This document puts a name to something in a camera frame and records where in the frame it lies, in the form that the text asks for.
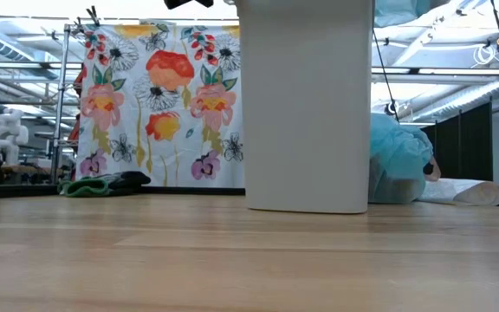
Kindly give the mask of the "black glove green cuff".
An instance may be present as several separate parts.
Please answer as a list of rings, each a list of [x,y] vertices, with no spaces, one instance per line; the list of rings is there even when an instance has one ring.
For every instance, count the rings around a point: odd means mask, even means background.
[[[143,172],[117,172],[74,182],[63,181],[57,186],[57,191],[68,198],[115,197],[133,194],[150,182]]]

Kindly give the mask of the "translucent blue bag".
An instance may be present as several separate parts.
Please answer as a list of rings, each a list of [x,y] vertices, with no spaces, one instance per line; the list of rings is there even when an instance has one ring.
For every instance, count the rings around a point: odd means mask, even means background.
[[[384,28],[418,19],[431,9],[431,0],[375,0],[374,26]]]

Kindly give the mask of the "white humanoid robot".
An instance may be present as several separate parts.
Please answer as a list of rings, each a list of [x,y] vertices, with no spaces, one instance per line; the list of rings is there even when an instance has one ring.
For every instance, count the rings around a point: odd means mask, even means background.
[[[0,165],[16,166],[19,146],[28,143],[29,129],[22,125],[22,117],[23,111],[13,108],[5,108],[0,114]]]

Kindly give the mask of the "thin black pole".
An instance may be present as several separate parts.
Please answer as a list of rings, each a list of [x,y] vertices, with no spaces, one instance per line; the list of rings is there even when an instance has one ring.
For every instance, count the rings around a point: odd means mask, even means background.
[[[385,79],[386,88],[387,88],[387,91],[388,91],[388,94],[389,94],[389,99],[390,99],[390,101],[395,101],[395,99],[393,98],[393,95],[392,95],[391,85],[390,85],[390,82],[388,80],[385,63],[384,63],[384,60],[383,60],[383,57],[382,57],[382,54],[381,54],[381,50],[380,50],[380,46],[379,46],[379,40],[378,40],[378,37],[377,37],[376,32],[375,32],[374,29],[372,29],[372,33],[373,33],[373,39],[374,39],[374,42],[375,42],[375,46],[376,46],[376,49],[377,49],[379,63],[380,63],[380,67],[381,67],[381,70],[382,70],[382,75],[383,75],[383,77]],[[398,123],[400,123],[399,114],[397,114],[397,115],[395,115],[393,117],[395,118],[395,120]]]

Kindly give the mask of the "black aluminium rig frame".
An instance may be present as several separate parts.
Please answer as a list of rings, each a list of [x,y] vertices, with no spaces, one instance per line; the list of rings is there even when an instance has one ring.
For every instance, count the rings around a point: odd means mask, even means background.
[[[175,194],[175,195],[217,195],[244,196],[243,188],[183,188],[142,186],[141,194]],[[20,198],[58,195],[56,185],[0,185],[0,198]]]

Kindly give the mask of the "blue bin liner bag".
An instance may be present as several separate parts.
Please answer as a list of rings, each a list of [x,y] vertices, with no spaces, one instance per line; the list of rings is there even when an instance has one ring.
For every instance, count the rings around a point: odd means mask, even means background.
[[[424,167],[433,156],[426,133],[400,125],[386,114],[372,114],[368,202],[409,204],[424,192]]]

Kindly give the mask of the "brown cardboard piece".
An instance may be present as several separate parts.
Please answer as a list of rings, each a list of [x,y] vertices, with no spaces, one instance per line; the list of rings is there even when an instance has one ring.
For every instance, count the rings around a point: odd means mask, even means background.
[[[434,157],[423,168],[424,178],[430,182],[436,182],[441,178],[441,171]]]

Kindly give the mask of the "white folded plastic bag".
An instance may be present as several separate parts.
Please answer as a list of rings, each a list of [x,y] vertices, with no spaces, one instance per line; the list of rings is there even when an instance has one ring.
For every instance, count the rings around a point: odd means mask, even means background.
[[[445,205],[498,206],[499,185],[474,179],[427,181],[418,201]]]

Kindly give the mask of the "black partition wall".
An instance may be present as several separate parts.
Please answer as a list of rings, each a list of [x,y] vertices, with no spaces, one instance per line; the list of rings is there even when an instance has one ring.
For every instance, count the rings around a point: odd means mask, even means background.
[[[422,128],[447,179],[493,180],[492,104]]]

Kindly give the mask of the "white plastic trash bin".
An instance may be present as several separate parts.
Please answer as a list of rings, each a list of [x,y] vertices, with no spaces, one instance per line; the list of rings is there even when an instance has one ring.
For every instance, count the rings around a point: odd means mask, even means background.
[[[234,0],[247,206],[367,209],[374,0]]]

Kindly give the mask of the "floral print curtain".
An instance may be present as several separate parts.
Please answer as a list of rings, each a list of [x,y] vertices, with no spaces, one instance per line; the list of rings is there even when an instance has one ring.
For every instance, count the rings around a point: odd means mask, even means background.
[[[85,36],[78,177],[136,171],[154,186],[243,187],[238,27],[101,25]]]

